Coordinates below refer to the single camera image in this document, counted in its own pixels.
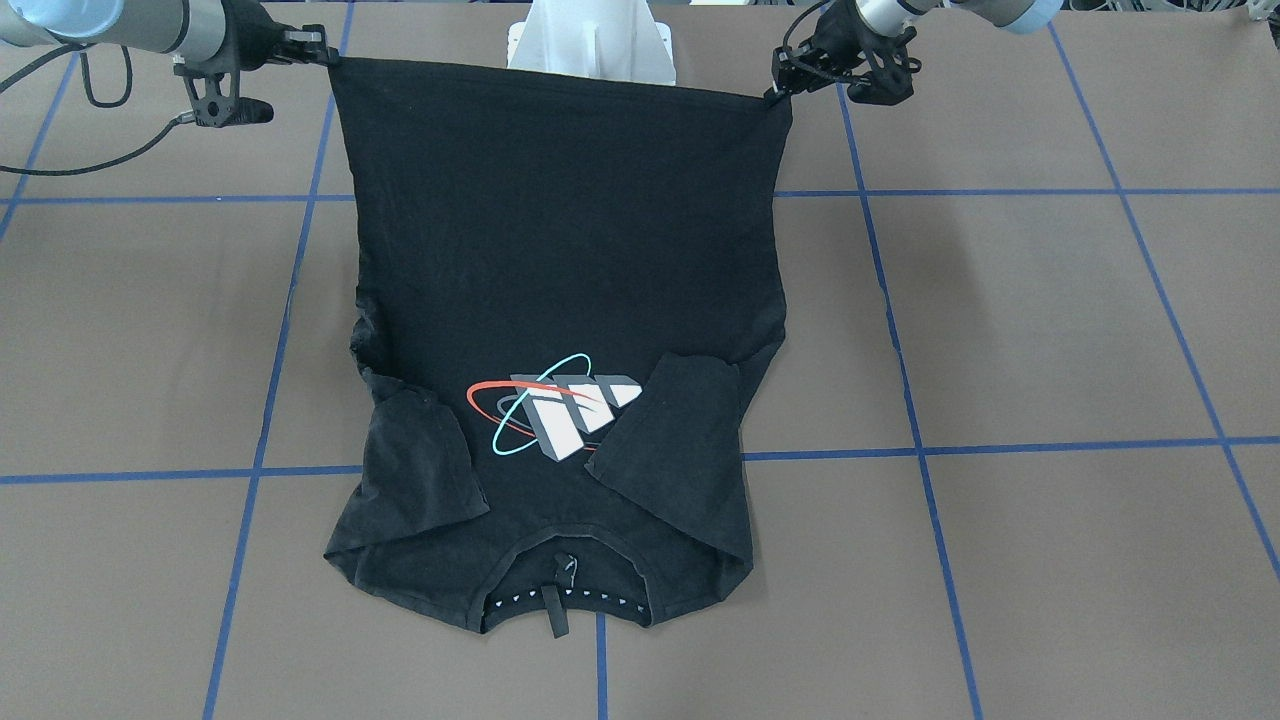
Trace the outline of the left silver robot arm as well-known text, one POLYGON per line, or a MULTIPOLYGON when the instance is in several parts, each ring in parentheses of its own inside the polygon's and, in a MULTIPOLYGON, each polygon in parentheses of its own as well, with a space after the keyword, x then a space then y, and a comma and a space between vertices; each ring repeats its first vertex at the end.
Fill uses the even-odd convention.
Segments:
POLYGON ((842 86, 851 102, 891 108, 914 95, 922 61, 908 45, 925 15, 956 10, 1011 35, 1043 29, 1061 1, 815 1, 771 56, 767 104, 842 86))

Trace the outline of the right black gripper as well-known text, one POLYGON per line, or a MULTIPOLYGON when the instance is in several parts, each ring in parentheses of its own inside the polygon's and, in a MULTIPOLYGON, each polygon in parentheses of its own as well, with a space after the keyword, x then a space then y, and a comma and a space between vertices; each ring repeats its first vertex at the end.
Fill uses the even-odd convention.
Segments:
POLYGON ((296 28, 275 20, 260 1, 221 1, 227 23, 220 68, 257 70, 265 64, 334 67, 340 53, 325 26, 296 28))

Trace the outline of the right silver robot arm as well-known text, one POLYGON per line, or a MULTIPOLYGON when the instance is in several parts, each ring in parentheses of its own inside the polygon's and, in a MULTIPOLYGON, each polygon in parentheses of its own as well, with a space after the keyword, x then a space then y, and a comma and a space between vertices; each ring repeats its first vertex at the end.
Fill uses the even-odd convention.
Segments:
POLYGON ((260 1, 4 1, 1 40, 5 47, 110 44, 220 72, 339 59, 323 26, 280 23, 260 1))

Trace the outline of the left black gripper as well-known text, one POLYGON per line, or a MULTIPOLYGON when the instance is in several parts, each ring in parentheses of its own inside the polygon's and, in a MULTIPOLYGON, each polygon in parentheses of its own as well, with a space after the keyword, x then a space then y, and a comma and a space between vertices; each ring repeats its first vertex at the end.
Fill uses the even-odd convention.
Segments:
POLYGON ((829 85, 847 88, 855 76, 869 70, 864 44, 873 35, 900 36, 914 28, 915 19, 916 9, 906 1, 815 3, 785 32, 785 55, 773 55, 771 60, 765 102, 829 85))

